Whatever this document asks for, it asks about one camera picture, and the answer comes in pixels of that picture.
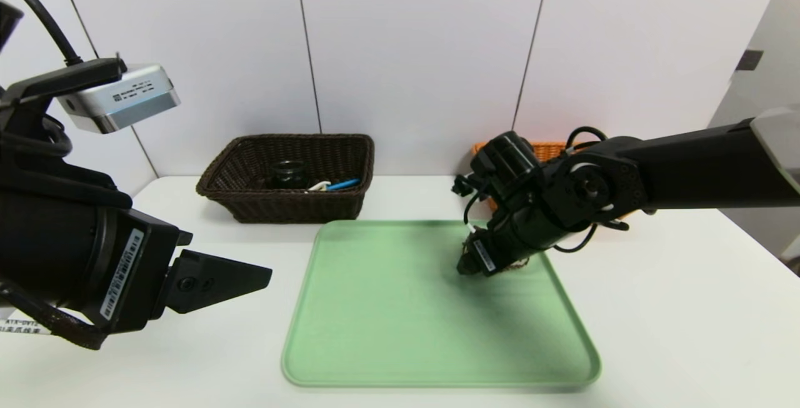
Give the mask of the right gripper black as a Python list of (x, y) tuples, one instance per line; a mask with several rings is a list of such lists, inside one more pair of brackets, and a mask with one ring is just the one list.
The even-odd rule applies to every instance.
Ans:
[(460, 275), (493, 276), (563, 238), (564, 228), (538, 208), (497, 211), (486, 226), (472, 226), (456, 269)]

